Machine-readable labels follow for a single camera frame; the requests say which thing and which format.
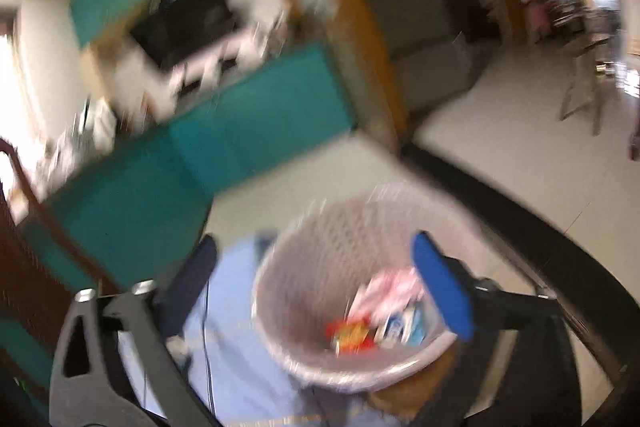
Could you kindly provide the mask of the white blue bread wrapper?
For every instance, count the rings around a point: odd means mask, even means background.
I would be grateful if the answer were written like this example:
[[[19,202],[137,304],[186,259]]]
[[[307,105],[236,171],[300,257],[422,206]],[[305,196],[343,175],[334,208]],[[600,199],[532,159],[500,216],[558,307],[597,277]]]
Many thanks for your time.
[[[375,329],[374,342],[383,349],[416,347],[426,339],[428,325],[421,301],[413,301],[390,315]]]

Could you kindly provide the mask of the pink tissue packet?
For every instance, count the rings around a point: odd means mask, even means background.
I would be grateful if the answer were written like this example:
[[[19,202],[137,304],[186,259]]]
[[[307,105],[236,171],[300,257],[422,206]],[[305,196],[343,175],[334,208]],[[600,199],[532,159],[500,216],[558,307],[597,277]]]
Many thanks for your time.
[[[402,311],[425,294],[421,277],[414,268],[383,270],[361,285],[346,314],[347,320],[366,319],[371,325]]]

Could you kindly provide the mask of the red snack packet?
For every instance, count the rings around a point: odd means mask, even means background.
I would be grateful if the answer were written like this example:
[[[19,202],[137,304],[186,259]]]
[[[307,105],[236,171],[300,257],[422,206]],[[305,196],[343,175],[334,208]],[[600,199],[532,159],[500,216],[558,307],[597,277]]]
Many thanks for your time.
[[[336,355],[348,355],[376,347],[366,319],[333,322],[326,326],[326,338]]]

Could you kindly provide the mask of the white plastic waste basket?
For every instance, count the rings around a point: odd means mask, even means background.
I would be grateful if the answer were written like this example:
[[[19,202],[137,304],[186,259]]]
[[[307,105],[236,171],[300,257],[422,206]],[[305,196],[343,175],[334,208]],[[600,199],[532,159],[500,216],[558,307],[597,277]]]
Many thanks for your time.
[[[431,186],[380,184],[294,221],[268,248],[252,291],[254,327],[273,361],[304,385],[358,393],[396,384],[439,359],[457,336],[432,296],[423,299],[426,337],[414,347],[339,355],[326,335],[372,277],[412,267],[421,232],[474,277],[485,276],[491,247],[480,225]]]

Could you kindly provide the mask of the teal kitchen base cabinets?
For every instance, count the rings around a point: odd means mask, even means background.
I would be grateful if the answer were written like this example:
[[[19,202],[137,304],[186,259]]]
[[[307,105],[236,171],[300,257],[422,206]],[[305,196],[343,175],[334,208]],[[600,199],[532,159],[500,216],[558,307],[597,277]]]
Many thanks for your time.
[[[352,130],[335,57],[312,42],[204,96],[178,117],[91,161],[43,203],[119,289],[158,277],[192,251],[215,196]],[[17,230],[72,293],[99,285],[34,217]],[[1,346],[40,385],[48,352],[9,314]]]

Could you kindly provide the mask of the brown wooden chair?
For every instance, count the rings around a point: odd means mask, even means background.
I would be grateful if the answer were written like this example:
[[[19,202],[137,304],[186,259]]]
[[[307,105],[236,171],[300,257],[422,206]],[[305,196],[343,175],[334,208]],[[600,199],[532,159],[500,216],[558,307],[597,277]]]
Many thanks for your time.
[[[8,156],[18,186],[36,216],[58,247],[99,283],[102,291],[113,295],[118,286],[64,232],[58,221],[40,204],[22,167],[15,148],[1,142],[1,152]],[[65,321],[72,293],[51,274],[32,250],[13,219],[5,198],[1,199],[1,311],[9,314],[48,352],[55,350],[58,334]]]

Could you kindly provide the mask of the blue cloth table cover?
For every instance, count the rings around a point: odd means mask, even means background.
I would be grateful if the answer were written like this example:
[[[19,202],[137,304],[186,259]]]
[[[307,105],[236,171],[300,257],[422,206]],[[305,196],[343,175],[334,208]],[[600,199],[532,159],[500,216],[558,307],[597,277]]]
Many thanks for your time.
[[[250,317],[250,293],[276,236],[263,231],[222,251],[184,324],[190,385],[225,426],[399,426],[356,395],[302,386],[268,355]]]

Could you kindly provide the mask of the wooden stool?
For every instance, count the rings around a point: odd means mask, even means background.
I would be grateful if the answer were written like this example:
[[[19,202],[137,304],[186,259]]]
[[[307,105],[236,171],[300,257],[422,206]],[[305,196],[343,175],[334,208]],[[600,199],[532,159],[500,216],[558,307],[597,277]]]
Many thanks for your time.
[[[603,94],[601,77],[606,74],[608,61],[598,61],[598,53],[610,55],[612,36],[605,32],[585,32],[563,46],[570,58],[572,73],[560,104],[559,121],[579,112],[591,115],[591,134],[601,132]]]

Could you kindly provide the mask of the black range hood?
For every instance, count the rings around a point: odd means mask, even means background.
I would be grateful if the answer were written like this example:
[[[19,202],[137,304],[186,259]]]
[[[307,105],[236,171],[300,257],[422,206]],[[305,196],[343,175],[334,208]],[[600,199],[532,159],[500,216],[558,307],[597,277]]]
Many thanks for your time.
[[[242,25],[227,0],[157,0],[129,35],[164,72]]]

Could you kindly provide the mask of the wooden door frame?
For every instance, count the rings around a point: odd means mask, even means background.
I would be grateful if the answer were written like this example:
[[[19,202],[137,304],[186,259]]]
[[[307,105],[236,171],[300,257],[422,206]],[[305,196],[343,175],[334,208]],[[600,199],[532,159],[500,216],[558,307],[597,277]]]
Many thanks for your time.
[[[356,61],[366,77],[364,93],[370,96],[375,113],[369,131],[390,150],[398,150],[407,138],[408,115],[368,0],[337,0],[337,14],[331,27],[354,46]]]

